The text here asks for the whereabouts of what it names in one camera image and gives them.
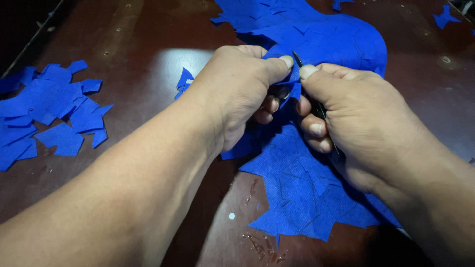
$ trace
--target table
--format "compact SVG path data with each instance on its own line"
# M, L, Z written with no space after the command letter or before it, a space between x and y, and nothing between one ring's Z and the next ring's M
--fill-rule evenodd
M334 14L332 1L308 3ZM381 33L388 47L386 79L437 138L469 161L475 157L475 37L455 9L452 15L462 23L436 27L432 14L440 14L444 4L355 0L343 3L342 13ZM104 117L109 140L92 149L92 136L86 136L77 157L53 156L54 149L38 142L37 158L0 173L0 222L70 181L173 103L182 67L196 75L215 49L243 44L229 24L210 23L220 12L211 0L78 0L61 12L50 25L57 29L44 32L33 43L35 53L27 53L16 69L84 59L90 67L74 80L103 79L102 91L91 98L115 104ZM268 209L262 178L238 172L247 160L212 163L162 266L430 266L414 243L387 227L336 223L326 243L282 236L276 250L274 237L247 226Z

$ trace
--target right hand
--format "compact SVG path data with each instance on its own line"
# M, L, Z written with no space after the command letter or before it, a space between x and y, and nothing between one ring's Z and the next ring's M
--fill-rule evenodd
M330 152L334 142L346 156L337 169L363 192L380 185L407 186L401 170L438 143L399 92L373 72L323 63L303 66L300 77L307 94L328 110L326 121L315 117L301 96L296 108L306 141L322 153Z

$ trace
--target blade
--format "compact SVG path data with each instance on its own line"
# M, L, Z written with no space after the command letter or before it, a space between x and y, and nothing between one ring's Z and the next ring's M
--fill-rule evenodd
M297 63L298 67L302 67L304 64L302 63L302 59L298 56L298 54L292 50L292 54L294 55L295 62Z

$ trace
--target wooden table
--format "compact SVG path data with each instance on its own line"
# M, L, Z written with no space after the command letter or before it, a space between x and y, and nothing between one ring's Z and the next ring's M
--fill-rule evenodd
M308 2L334 14L330 0ZM444 30L436 27L432 14L440 14L443 4L355 0L342 4L342 13L367 21L381 33L388 47L386 79L445 145L469 161L475 157L475 37L472 25L455 9L452 15L462 23L450 22ZM66 7L60 10L61 19L50 25L57 29L43 32L16 68L67 66L84 59L90 67L74 80L103 79L102 91L91 98L115 104L104 117L109 140L92 149L92 136L86 136L77 157L54 156L54 149L38 142L37 158L0 173L0 222L74 178L173 103L182 67L196 75L215 49L243 44L229 24L211 24L209 19L217 17L220 8L210 0L78 0ZM282 236L276 251L274 237L247 226L268 203L262 178L238 172L246 160L213 162L162 266L429 265L420 249L394 229L340 223L326 243ZM228 218L231 212L233 220Z

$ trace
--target forearm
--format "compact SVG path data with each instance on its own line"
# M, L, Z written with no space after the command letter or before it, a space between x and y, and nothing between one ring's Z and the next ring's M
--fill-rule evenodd
M222 146L216 111L191 94L3 224L1 265L158 264Z
M375 192L434 263L475 262L475 170L432 134L399 162L396 186Z

